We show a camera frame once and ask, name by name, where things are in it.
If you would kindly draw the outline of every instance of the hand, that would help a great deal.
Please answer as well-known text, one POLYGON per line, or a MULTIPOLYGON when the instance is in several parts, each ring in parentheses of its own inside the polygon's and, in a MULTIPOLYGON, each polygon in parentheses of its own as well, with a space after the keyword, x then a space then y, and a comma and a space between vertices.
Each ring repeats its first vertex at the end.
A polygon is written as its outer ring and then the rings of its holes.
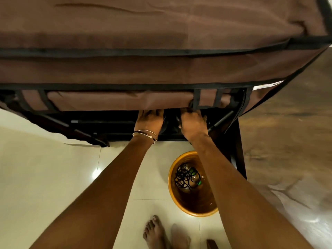
POLYGON ((189 112, 187 108, 181 108, 181 128, 182 134, 189 142, 193 142, 196 137, 209 136, 206 120, 203 119, 201 111, 189 112))
POLYGON ((159 110, 141 110, 139 111, 139 116, 137 117, 137 121, 135 124, 134 131, 138 130, 149 130, 154 132, 157 136, 161 130, 161 126, 164 122, 164 109, 159 110))

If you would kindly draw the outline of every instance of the dark wooden leg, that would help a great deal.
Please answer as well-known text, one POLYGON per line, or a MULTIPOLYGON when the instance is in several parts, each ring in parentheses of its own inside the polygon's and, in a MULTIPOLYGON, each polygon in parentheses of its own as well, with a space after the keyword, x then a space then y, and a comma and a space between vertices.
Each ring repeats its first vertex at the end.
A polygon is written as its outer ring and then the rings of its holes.
POLYGON ((219 249, 218 246, 217 246, 217 244, 215 243, 215 241, 212 240, 212 239, 207 239, 206 240, 206 244, 208 246, 207 247, 208 249, 219 249))

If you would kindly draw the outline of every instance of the bracelet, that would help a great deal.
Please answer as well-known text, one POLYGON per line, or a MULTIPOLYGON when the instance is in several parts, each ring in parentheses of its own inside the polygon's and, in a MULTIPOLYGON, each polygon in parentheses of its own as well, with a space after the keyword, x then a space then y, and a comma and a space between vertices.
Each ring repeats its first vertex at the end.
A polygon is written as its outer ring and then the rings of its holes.
POLYGON ((141 133, 141 132, 137 132, 137 131, 135 131, 132 135, 134 136, 135 134, 143 134, 143 135, 145 135, 145 136, 151 138, 151 139, 153 140, 153 144, 156 143, 155 139, 154 139, 151 135, 149 135, 149 134, 145 134, 145 133, 141 133))
POLYGON ((142 131, 146 131, 146 132, 149 132, 149 133, 154 134, 155 137, 156 137, 155 141, 158 141, 158 136, 157 136, 154 132, 152 132, 152 131, 150 131, 150 130, 144 130, 144 129, 142 129, 142 130, 137 130, 137 131, 135 131, 134 133, 139 133, 139 132, 142 132, 142 131))

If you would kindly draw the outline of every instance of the white tile floor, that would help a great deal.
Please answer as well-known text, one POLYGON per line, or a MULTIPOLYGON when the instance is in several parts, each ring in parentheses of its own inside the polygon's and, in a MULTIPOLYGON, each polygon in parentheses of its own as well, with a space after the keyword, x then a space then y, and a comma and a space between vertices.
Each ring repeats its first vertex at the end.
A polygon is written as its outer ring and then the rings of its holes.
MULTIPOLYGON (((70 146, 31 134, 0 128, 0 248, 28 248, 125 147, 70 146)), ((168 170, 181 154, 193 150, 188 142, 159 142, 147 152, 136 176, 114 249, 147 249, 143 228, 159 215, 167 234, 184 226, 191 249, 206 249, 214 239, 230 248, 220 217, 195 218, 172 201, 168 170)))

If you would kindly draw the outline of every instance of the forearm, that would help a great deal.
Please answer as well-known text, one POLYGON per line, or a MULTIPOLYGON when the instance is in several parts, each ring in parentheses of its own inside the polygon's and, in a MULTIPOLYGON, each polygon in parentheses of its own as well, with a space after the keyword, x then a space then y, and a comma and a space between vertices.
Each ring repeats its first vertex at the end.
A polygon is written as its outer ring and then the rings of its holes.
POLYGON ((136 135, 31 248, 112 248, 137 171, 152 143, 136 135))
POLYGON ((241 176, 208 136, 192 141, 209 180, 232 248, 312 248, 241 176))

